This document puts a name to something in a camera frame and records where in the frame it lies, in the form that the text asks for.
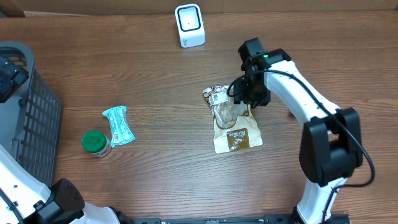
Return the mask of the beige snack pouch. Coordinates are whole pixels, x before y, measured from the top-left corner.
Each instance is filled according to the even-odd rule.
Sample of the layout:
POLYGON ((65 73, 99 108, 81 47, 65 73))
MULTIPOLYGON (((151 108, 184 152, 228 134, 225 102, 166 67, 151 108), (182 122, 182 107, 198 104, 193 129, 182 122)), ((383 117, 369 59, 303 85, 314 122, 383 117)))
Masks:
POLYGON ((235 104, 227 90, 227 85, 203 90, 213 117, 215 152, 221 154, 262 145, 261 132, 249 105, 235 104))

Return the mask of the green lid white jar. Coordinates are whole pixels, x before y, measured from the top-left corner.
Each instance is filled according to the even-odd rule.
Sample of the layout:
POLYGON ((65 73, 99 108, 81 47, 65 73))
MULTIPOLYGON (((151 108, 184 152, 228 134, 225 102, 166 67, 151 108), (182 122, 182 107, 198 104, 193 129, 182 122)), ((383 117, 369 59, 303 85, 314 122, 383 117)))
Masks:
POLYGON ((98 130, 86 132, 82 137, 81 145, 86 152, 95 157, 107 156, 112 150, 110 140, 98 130))

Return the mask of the light green wipes packet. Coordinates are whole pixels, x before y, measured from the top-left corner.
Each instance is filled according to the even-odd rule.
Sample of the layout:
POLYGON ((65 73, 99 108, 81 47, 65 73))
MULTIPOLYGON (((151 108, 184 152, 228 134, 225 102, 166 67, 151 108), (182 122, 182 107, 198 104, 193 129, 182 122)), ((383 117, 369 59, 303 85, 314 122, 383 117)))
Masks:
POLYGON ((127 106, 116 106, 102 112, 111 129, 111 146, 121 146, 136 140, 127 121, 127 106))

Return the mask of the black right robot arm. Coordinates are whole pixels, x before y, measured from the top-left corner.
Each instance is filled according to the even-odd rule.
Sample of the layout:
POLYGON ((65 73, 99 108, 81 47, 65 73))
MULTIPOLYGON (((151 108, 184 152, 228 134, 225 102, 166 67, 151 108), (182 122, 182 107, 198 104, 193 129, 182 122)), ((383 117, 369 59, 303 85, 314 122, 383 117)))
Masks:
POLYGON ((265 215, 265 223, 349 223, 331 207, 347 179, 363 163, 358 113, 328 101, 300 74, 283 50, 265 51, 259 39, 238 49, 244 75, 230 85, 234 103, 266 106, 277 95, 302 126, 300 166, 307 181, 291 215, 265 215))

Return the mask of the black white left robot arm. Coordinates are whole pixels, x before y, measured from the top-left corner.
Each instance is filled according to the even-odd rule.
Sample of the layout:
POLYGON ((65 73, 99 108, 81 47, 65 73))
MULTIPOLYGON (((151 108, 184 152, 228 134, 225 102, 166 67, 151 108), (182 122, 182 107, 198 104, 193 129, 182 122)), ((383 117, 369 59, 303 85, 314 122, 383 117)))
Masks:
POLYGON ((130 223, 54 179, 63 107, 26 54, 1 54, 1 223, 130 223))

